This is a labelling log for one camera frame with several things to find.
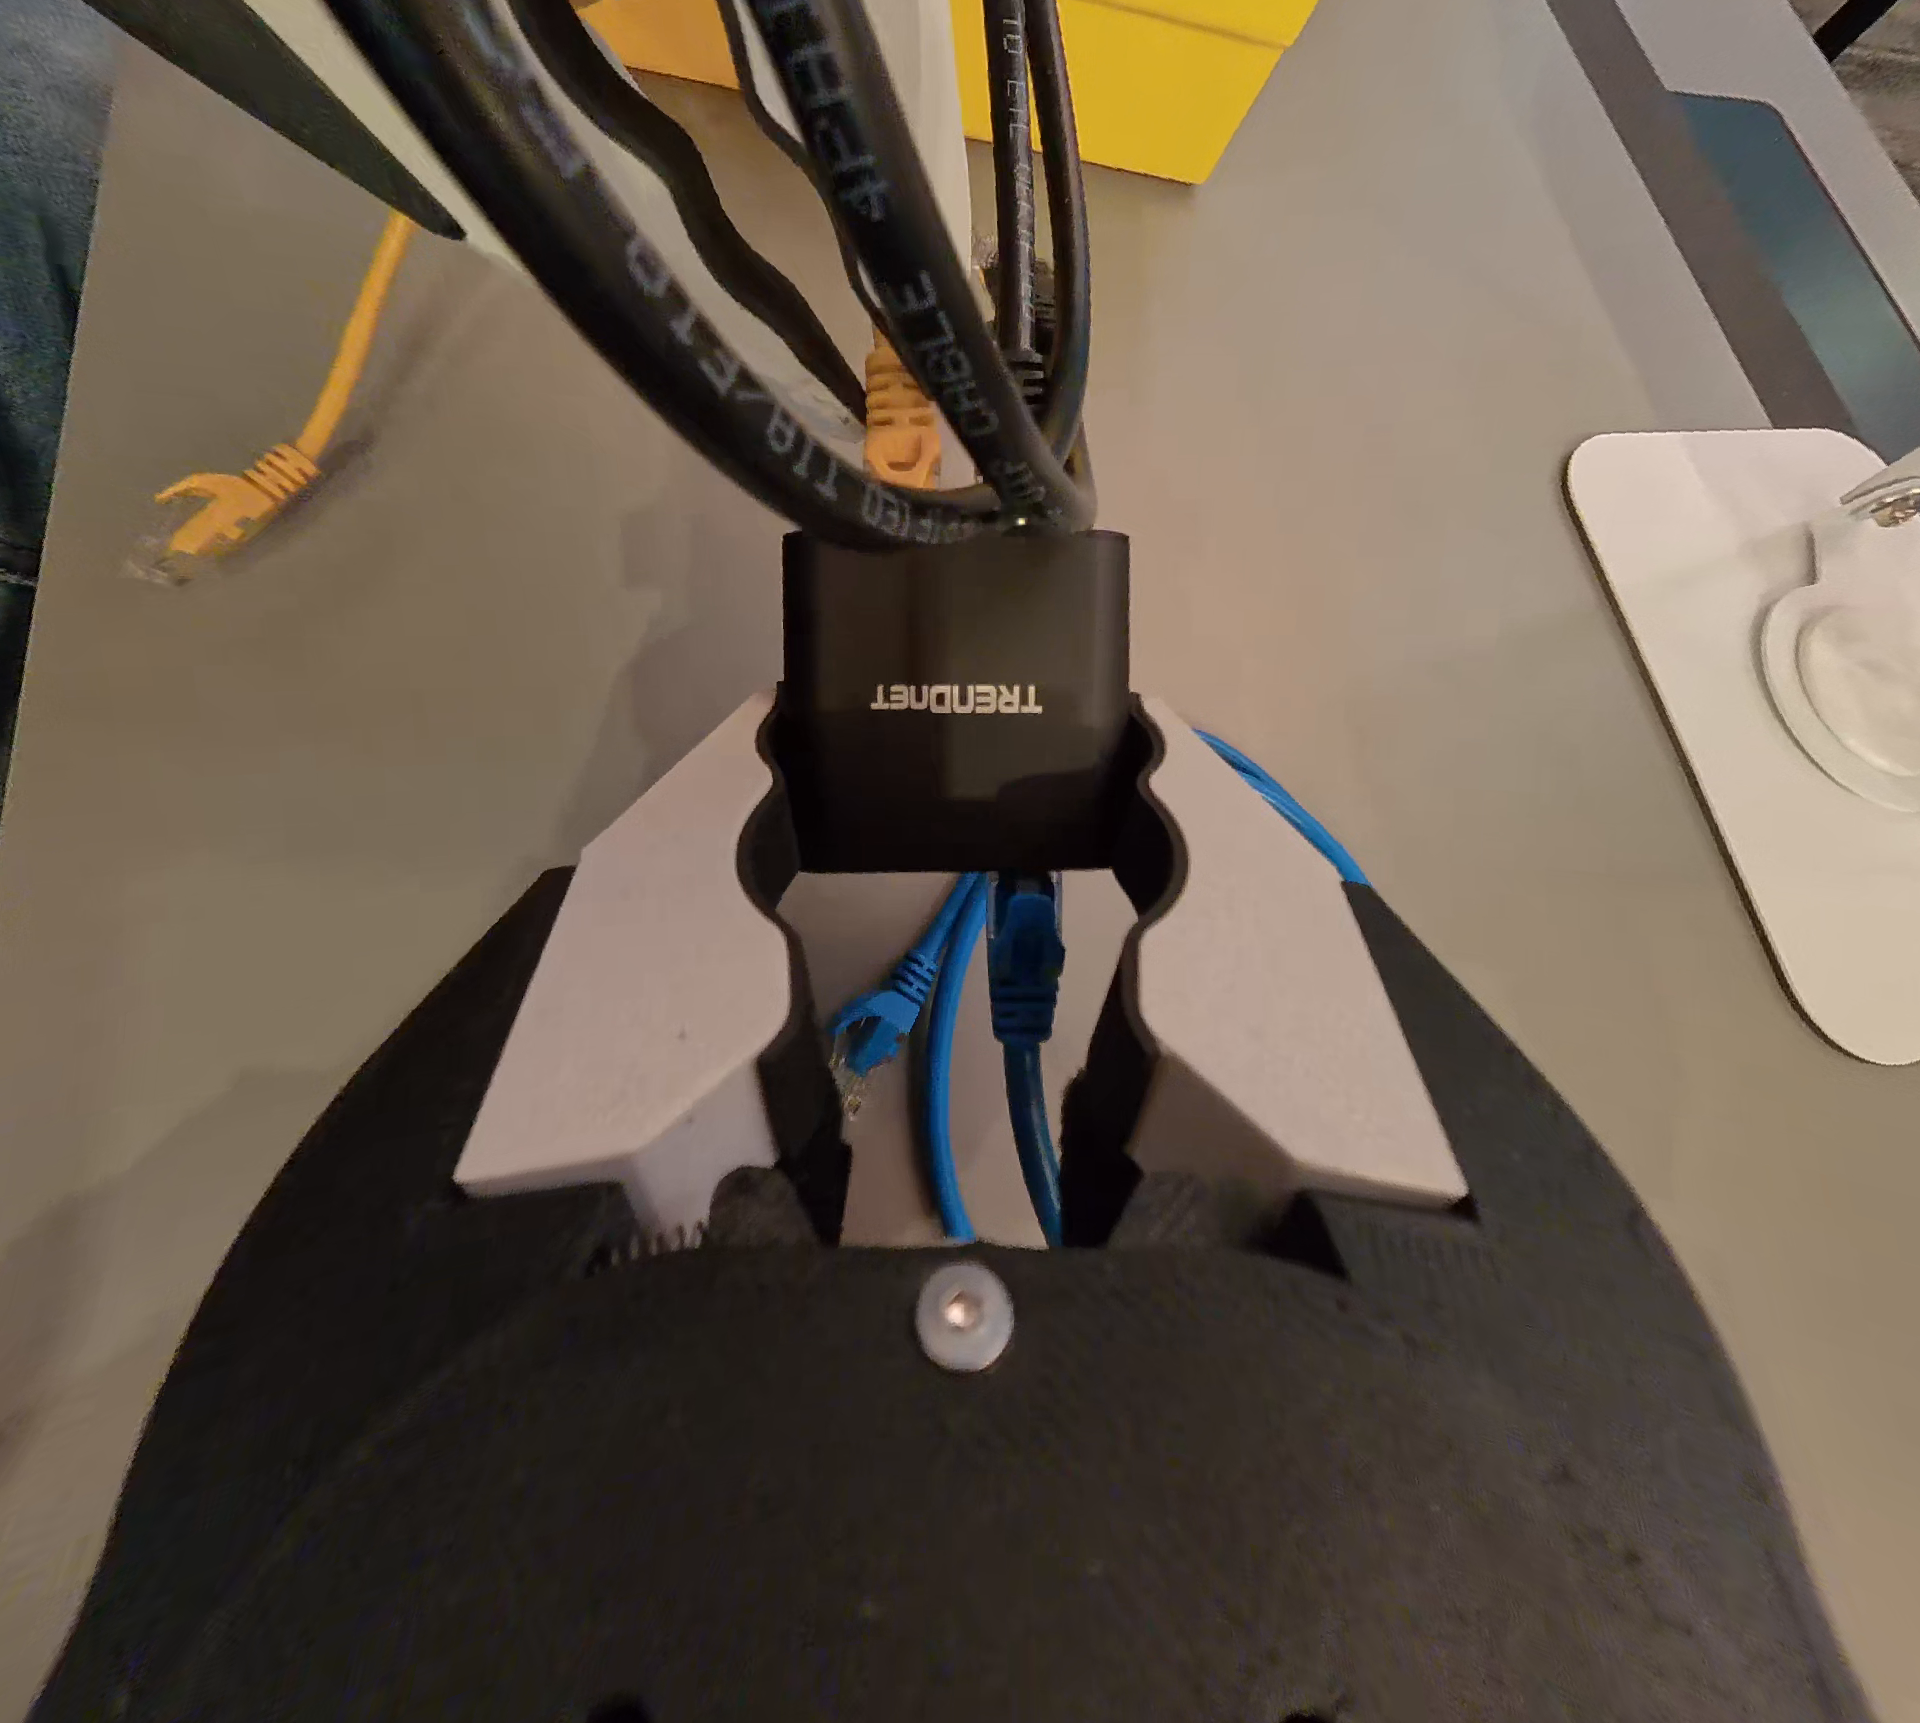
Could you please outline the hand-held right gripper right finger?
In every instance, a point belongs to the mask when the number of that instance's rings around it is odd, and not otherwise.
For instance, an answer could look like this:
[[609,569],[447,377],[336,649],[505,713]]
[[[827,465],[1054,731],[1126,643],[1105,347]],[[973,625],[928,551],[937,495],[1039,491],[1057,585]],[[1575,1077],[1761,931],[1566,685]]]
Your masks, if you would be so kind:
[[1299,1191],[1451,1209],[1469,1185],[1365,941],[1353,853],[1236,745],[1135,697],[1110,869],[1134,919],[1061,1101],[1061,1239],[1149,1175],[1256,1225]]

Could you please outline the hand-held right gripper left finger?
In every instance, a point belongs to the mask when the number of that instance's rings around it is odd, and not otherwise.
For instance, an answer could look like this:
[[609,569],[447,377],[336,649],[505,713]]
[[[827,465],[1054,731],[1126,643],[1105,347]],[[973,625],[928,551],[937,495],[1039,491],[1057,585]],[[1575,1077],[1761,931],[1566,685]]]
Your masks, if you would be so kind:
[[799,851],[773,707],[747,697],[581,851],[451,1171],[467,1195],[613,1183],[669,1235],[775,1167],[842,1237],[844,1099],[778,913]]

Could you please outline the black network switch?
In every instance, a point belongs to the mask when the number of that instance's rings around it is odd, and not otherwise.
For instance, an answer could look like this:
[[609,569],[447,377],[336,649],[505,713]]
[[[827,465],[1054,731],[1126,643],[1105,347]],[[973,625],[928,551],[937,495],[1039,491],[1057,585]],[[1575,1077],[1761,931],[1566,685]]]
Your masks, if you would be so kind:
[[767,743],[811,873],[1102,871],[1144,749],[1132,543],[790,533]]

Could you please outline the person's blue jeans leg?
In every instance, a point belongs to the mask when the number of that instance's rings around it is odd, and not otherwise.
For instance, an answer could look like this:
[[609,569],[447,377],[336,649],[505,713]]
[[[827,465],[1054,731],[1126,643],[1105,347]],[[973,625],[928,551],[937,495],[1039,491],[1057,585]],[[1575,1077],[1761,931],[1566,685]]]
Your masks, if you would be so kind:
[[1,0],[1,763],[9,765],[116,85],[79,0]]

